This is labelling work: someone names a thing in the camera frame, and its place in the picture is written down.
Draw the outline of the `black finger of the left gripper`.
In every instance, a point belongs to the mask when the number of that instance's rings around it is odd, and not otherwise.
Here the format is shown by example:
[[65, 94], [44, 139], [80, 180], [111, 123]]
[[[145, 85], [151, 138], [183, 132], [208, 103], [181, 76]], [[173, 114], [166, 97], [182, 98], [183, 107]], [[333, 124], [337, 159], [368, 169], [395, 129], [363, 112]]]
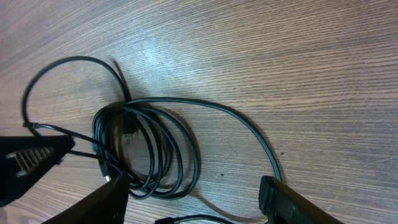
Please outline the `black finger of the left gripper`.
[[71, 136], [1, 137], [1, 206], [22, 197], [75, 142]]

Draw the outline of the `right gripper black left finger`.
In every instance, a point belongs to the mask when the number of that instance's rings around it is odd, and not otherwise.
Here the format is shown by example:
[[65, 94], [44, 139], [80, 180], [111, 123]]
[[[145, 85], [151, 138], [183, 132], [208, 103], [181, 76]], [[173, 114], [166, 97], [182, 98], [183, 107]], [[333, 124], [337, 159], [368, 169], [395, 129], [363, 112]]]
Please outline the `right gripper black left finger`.
[[43, 224], [123, 224], [129, 196], [129, 180], [116, 178]]

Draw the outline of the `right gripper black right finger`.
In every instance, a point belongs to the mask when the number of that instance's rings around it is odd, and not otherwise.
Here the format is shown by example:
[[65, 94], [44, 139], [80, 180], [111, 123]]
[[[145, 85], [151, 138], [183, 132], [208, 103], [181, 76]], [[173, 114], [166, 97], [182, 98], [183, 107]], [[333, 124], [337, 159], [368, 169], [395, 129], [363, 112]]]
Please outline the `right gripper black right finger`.
[[343, 224], [272, 176], [262, 176], [258, 199], [270, 224]]

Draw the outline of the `black USB cable long loop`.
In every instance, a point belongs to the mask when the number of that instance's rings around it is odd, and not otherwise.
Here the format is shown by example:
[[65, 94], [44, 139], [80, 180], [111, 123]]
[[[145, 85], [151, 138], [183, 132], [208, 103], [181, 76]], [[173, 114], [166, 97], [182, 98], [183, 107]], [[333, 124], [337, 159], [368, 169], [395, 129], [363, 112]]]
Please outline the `black USB cable long loop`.
[[219, 104], [219, 103], [213, 103], [210, 101], [205, 101], [205, 100], [197, 100], [197, 99], [189, 99], [189, 98], [175, 98], [175, 97], [147, 97], [147, 98], [138, 98], [135, 100], [128, 101], [126, 104], [128, 106], [136, 106], [139, 104], [143, 103], [186, 103], [186, 104], [191, 104], [191, 105], [198, 105], [198, 106], [204, 106], [208, 108], [212, 108], [215, 110], [223, 111], [233, 117], [235, 117], [237, 120], [242, 122], [252, 133], [253, 135], [257, 138], [259, 141], [260, 145], [263, 147], [265, 153], [267, 154], [271, 166], [274, 171], [274, 175], [276, 179], [279, 181], [283, 181], [282, 178], [282, 173], [279, 167], [279, 164], [277, 162], [277, 158], [274, 155], [274, 153], [271, 150], [270, 145], [266, 141], [265, 137], [261, 134], [261, 131], [259, 128], [255, 126], [255, 123], [253, 123], [249, 118], [247, 118], [245, 115], [240, 113], [239, 111], [230, 108], [228, 106]]

